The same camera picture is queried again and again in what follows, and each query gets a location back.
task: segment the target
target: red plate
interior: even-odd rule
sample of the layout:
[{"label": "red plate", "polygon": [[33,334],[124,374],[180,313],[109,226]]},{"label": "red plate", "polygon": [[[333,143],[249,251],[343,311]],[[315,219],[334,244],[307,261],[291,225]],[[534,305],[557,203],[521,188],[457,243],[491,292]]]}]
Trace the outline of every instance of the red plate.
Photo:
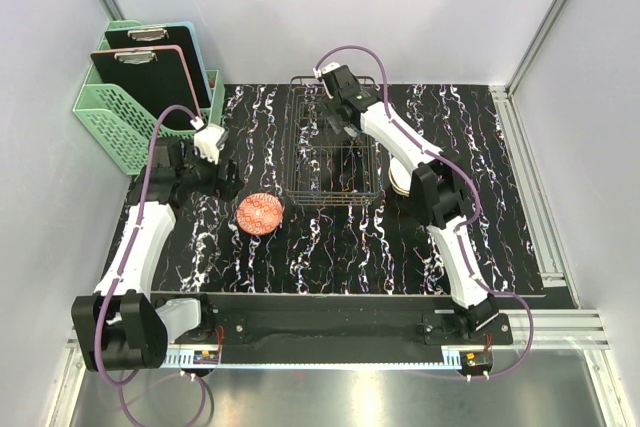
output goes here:
[{"label": "red plate", "polygon": [[271,194],[251,194],[238,206],[238,226],[248,234],[264,235],[273,232],[282,222],[284,207]]}]

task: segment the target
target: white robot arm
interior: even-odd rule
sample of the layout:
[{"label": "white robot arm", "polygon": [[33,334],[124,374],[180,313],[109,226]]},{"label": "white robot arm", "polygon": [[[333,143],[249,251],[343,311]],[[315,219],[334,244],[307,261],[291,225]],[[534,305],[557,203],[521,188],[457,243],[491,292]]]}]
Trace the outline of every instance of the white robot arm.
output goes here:
[{"label": "white robot arm", "polygon": [[[414,215],[427,226],[443,257],[456,311],[464,317],[468,332],[487,325],[498,315],[498,310],[493,296],[469,275],[458,242],[460,236],[465,251],[473,252],[467,229],[454,231],[466,220],[462,212],[466,196],[464,184],[449,167],[426,152],[444,156],[459,165],[457,154],[442,152],[420,137],[393,108],[387,111],[377,94],[362,89],[348,66],[331,63],[314,73],[330,98],[327,107],[329,115],[334,116],[332,125],[341,125],[351,135],[361,132],[372,136],[411,175],[409,200],[414,205]],[[406,133],[417,139],[420,146]],[[479,272],[475,256],[468,257],[472,270]]]},{"label": "white robot arm", "polygon": [[[198,130],[191,141],[157,140],[153,165],[147,165],[129,194],[132,207],[109,269],[93,295],[77,297],[73,304],[71,317],[89,370],[97,370],[94,340],[98,328],[102,329],[100,357],[105,370],[125,370],[160,367],[168,344],[201,325],[198,299],[173,299],[158,309],[150,303],[160,253],[188,196],[198,191],[231,200],[244,185],[233,162],[221,172],[219,156],[226,130],[205,127],[198,119],[195,122]],[[152,170],[142,198],[146,169]],[[107,306],[106,322],[98,325],[98,312],[114,280],[118,282]]]}]

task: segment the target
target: metal wire rack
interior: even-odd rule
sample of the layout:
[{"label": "metal wire rack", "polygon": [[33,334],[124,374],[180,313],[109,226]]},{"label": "metal wire rack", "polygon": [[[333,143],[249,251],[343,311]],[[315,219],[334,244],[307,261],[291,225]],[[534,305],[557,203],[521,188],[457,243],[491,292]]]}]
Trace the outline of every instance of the metal wire rack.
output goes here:
[{"label": "metal wire rack", "polygon": [[[360,77],[373,89],[371,77]],[[324,108],[328,100],[314,77],[291,79],[287,95],[285,190],[305,206],[368,205],[382,189],[375,141],[336,133]]]}]

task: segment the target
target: black table surface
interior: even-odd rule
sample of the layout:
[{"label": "black table surface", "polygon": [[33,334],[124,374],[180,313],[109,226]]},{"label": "black table surface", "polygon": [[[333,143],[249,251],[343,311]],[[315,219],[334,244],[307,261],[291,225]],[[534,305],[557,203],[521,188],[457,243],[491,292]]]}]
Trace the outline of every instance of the black table surface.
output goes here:
[{"label": "black table surface", "polygon": [[[441,294],[448,290],[430,235],[390,186],[389,154],[376,145],[382,192],[367,207],[300,207],[285,192],[288,85],[229,85],[225,145],[246,182],[233,202],[194,194],[163,249],[153,291],[288,294]],[[480,189],[471,227],[484,278],[497,290],[543,294],[503,132],[486,86],[392,85],[390,100],[427,140],[453,148]],[[255,192],[285,204],[272,234],[238,228],[236,208]],[[114,235],[119,244],[128,206]]]}]

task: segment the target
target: clipboard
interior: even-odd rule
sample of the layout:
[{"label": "clipboard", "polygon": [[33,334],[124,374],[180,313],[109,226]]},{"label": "clipboard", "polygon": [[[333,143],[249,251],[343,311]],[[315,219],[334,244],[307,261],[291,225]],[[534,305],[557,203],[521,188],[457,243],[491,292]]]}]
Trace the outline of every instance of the clipboard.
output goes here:
[{"label": "clipboard", "polygon": [[[122,87],[156,119],[162,111],[180,104],[200,116],[182,49],[176,45],[138,49],[100,50],[91,54],[102,82]],[[173,130],[193,130],[183,112],[172,112],[164,125]]]},{"label": "clipboard", "polygon": [[162,45],[177,45],[182,49],[187,69],[201,109],[211,105],[209,79],[202,62],[195,27],[191,22],[174,22],[163,25],[124,27],[104,33],[112,49],[132,49]]}]

